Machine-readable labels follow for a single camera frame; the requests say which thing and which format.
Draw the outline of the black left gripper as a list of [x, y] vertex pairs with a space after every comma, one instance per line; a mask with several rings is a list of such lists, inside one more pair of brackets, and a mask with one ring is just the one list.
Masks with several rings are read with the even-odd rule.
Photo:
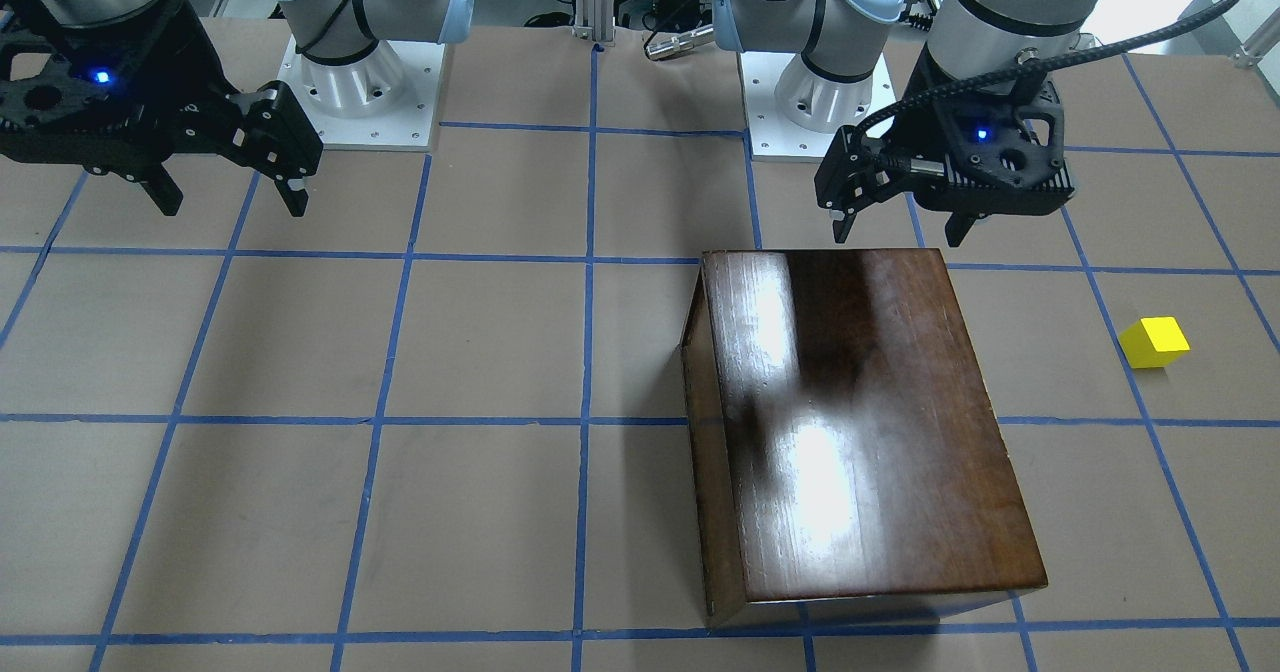
[[[1064, 152], [1065, 111], [1052, 79], [1021, 97], [968, 92], [905, 113], [911, 157], [942, 163], [913, 195], [929, 211], [951, 212], [946, 243], [959, 248], [980, 216], [1044, 216], [1075, 195]], [[855, 210], [835, 211], [835, 242], [846, 244]]]

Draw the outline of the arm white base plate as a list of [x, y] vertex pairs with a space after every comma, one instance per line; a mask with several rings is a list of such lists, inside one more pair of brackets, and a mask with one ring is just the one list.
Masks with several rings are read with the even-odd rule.
[[289, 84], [326, 151], [429, 152], [451, 46], [381, 40], [364, 60], [325, 67], [289, 38], [279, 79]]
[[756, 161], [822, 160], [841, 125], [896, 101], [886, 58], [855, 83], [819, 78], [799, 52], [741, 52], [742, 101]]

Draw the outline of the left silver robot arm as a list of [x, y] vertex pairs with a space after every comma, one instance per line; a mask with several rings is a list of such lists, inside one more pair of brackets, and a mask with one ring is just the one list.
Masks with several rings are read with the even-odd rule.
[[869, 87], [909, 0], [712, 0], [716, 44], [785, 52], [780, 102], [791, 120], [832, 134], [815, 202], [833, 238], [870, 204], [913, 195], [947, 212], [947, 243], [982, 218], [1046, 216], [1073, 198], [1065, 113], [1048, 72], [1100, 0], [943, 0], [884, 134], [863, 102], [833, 113], [820, 93]]

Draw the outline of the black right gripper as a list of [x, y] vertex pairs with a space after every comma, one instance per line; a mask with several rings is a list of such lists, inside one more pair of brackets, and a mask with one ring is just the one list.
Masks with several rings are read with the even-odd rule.
[[[161, 215], [184, 195], [163, 163], [220, 154], [241, 125], [236, 88], [188, 0], [154, 0], [123, 20], [70, 28], [41, 0], [3, 0], [3, 154], [134, 175]], [[302, 177], [278, 177], [303, 218]]]

